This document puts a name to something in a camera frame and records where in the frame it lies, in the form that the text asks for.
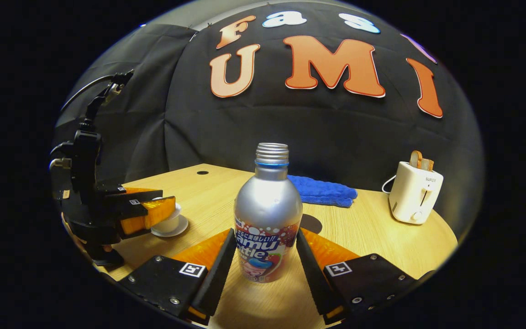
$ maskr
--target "bottle label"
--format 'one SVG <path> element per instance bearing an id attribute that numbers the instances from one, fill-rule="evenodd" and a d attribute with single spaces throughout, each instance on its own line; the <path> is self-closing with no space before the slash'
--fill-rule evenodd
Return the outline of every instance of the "bottle label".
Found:
<path id="1" fill-rule="evenodd" d="M 284 257 L 294 246 L 298 225 L 254 227 L 235 217 L 235 238 L 242 274 L 254 282 L 278 279 Z"/>

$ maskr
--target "wooden table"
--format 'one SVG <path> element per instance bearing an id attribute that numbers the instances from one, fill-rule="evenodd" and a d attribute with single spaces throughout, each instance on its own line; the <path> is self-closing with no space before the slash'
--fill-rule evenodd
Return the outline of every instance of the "wooden table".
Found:
<path id="1" fill-rule="evenodd" d="M 198 175 L 198 171 L 209 173 Z M 176 237 L 146 234 L 115 244 L 113 248 L 126 264 L 108 274 L 120 280 L 154 255 L 174 256 L 232 228 L 234 198 L 251 176 L 253 173 L 247 171 L 199 164 L 123 184 L 162 189 L 164 196 L 176 196 L 176 202 L 182 206 L 181 214 L 189 223 L 186 231 Z M 387 194 L 357 191 L 358 197 L 350 208 L 303 204 L 303 213 L 320 220 L 322 237 L 360 256 L 380 254 L 415 279 L 442 265 L 456 248 L 456 237 L 436 211 L 423 225 L 401 223 L 390 213 Z M 326 327 L 316 311 L 295 246 L 288 259 L 284 277 L 259 284 L 242 277 L 235 256 L 209 328 Z M 107 273 L 103 267 L 97 269 Z"/>

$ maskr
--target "silver aluminum bottle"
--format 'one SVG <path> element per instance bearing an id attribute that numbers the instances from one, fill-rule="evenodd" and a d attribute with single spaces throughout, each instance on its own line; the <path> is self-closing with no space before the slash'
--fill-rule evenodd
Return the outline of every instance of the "silver aluminum bottle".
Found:
<path id="1" fill-rule="evenodd" d="M 299 229 L 301 197 L 288 179 L 286 144 L 260 143 L 255 175 L 238 192 L 234 203 L 235 237 L 242 275 L 267 283 L 279 279 Z"/>

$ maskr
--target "white cup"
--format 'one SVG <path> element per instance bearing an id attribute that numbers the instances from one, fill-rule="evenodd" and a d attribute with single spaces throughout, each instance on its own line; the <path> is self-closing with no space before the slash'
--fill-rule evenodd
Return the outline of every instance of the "white cup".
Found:
<path id="1" fill-rule="evenodd" d="M 176 210 L 172 212 L 171 215 L 167 219 L 164 219 L 163 221 L 155 224 L 152 226 L 152 232 L 158 233 L 158 234 L 168 234 L 173 232 L 175 229 L 178 228 L 180 225 L 180 211 L 182 210 L 182 206 L 180 206 L 176 202 Z"/>

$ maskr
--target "white teacup on saucer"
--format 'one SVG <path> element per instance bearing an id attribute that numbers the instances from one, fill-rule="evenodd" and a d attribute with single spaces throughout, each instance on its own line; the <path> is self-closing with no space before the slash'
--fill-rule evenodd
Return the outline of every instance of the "white teacup on saucer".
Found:
<path id="1" fill-rule="evenodd" d="M 182 206 L 176 202 L 176 210 L 167 219 L 152 226 L 152 233 L 158 237 L 173 237 L 182 233 L 188 227 L 188 219 L 180 215 Z"/>

